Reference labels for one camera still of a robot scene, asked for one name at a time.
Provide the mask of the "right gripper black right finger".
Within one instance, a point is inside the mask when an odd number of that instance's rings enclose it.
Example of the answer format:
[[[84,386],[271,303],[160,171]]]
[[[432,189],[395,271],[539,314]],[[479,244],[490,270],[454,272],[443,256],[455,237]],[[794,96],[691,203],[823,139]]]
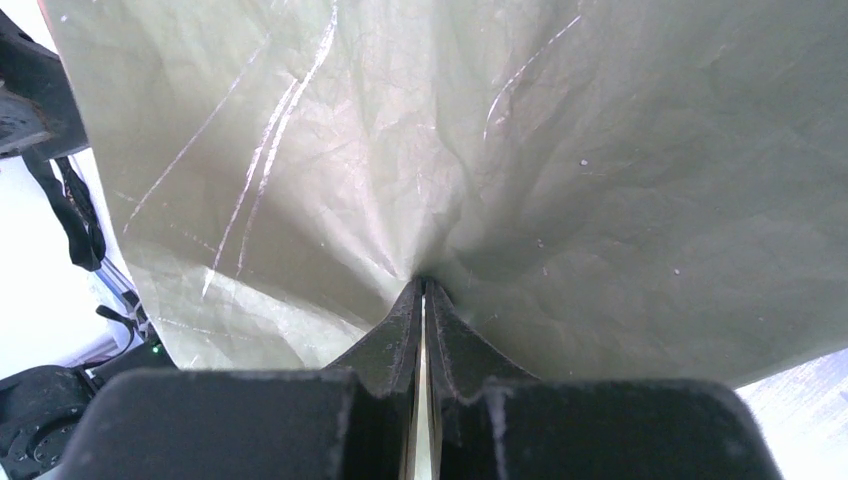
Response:
[[[423,283],[438,479],[777,479],[751,412],[686,379],[543,381]]]

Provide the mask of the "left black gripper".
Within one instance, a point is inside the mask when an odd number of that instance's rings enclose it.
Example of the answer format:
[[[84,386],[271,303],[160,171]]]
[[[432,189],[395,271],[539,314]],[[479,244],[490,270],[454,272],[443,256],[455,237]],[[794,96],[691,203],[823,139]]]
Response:
[[[1,15],[1,157],[52,159],[89,147],[59,56]]]

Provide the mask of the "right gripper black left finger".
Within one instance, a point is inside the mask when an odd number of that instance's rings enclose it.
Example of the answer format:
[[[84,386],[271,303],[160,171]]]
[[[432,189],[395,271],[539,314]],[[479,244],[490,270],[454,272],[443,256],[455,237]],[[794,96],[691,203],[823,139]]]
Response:
[[[61,479],[410,479],[423,283],[318,370],[135,369],[95,396]]]

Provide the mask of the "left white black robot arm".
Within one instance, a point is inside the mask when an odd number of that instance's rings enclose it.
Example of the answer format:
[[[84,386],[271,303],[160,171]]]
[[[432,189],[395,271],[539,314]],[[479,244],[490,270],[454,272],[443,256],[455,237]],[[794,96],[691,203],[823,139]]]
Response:
[[[1,156],[19,156],[58,219],[71,262],[93,272],[121,308],[96,314],[123,326],[127,339],[103,359],[44,365],[1,382],[1,468],[10,479],[36,479],[60,461],[75,427],[106,382],[126,371],[171,368],[135,288],[107,255],[91,192],[70,155],[89,140],[59,56],[1,17]]]

